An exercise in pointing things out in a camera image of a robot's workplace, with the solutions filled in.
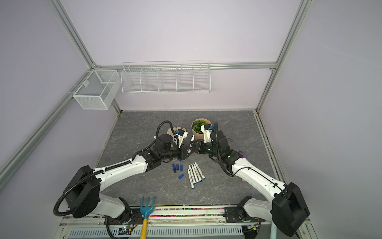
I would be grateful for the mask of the cream fabric glove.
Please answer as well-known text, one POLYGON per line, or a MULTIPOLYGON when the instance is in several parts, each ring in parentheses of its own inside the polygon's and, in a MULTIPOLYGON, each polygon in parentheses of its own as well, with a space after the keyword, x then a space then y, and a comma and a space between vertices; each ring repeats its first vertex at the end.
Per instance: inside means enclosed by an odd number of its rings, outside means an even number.
POLYGON ((173 138, 173 140, 175 140, 176 138, 178 140, 183 140, 184 138, 188 136, 187 130, 185 128, 181 128, 180 126, 174 127, 174 128, 168 128, 167 134, 170 135, 173 138))

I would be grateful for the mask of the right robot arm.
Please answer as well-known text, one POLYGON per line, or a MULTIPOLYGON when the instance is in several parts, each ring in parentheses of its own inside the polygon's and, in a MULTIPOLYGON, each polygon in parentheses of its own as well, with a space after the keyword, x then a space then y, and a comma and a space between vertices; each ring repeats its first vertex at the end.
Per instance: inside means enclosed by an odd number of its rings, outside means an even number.
POLYGON ((251 164, 247 158, 226 143, 217 140, 195 140, 192 148, 198 154, 207 154, 225 174, 240 177, 259 191, 264 201, 247 197, 238 205, 241 219, 261 218, 273 222, 286 236, 296 235, 299 227, 309 217, 310 211, 300 188, 294 184, 278 181, 251 164))

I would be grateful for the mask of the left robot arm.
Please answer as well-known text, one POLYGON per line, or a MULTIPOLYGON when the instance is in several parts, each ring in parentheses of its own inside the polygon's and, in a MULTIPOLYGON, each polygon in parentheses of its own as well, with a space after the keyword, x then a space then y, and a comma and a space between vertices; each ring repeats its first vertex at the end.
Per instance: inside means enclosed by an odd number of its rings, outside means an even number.
POLYGON ((94 214, 113 218, 121 224, 129 222, 133 212, 126 200, 103 195, 102 191, 123 179, 155 169, 161 163, 188 158, 194 138, 182 128, 170 127, 170 133, 157 131, 154 140, 130 159, 95 169, 88 165, 81 167, 55 203, 53 214, 74 218, 94 214))

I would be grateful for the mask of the purple object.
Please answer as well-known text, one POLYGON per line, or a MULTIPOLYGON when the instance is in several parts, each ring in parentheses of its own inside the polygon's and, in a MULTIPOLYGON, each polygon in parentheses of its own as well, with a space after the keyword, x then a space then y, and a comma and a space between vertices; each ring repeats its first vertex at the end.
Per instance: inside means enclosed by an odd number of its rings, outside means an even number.
POLYGON ((244 152, 239 151, 238 153, 239 153, 243 158, 248 158, 247 155, 246 155, 244 152))

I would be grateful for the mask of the tan pot green plant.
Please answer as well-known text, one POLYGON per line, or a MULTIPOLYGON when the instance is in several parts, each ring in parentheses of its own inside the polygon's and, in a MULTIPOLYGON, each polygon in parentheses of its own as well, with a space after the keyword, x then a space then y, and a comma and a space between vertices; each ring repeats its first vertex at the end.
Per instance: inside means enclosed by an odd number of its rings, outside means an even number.
POLYGON ((202 125, 212 125, 211 122, 207 119, 196 119, 192 123, 192 132, 194 135, 194 139, 204 139, 204 133, 202 132, 202 125))

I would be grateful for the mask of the light blue garden trowel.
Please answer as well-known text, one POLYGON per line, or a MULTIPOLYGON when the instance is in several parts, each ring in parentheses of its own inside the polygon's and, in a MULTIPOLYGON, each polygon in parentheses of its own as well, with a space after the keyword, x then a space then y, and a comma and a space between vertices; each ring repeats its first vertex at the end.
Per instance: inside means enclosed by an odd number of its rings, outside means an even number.
POLYGON ((277 227, 273 222, 271 223, 270 239, 277 239, 277 227))

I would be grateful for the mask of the white mesh box basket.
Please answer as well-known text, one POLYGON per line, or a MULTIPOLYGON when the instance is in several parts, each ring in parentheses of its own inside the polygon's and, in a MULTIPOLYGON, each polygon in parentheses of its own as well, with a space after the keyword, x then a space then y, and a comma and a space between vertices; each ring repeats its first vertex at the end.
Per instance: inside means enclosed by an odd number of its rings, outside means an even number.
POLYGON ((74 93, 84 110, 107 110, 112 104, 121 79, 116 70, 93 70, 74 93))

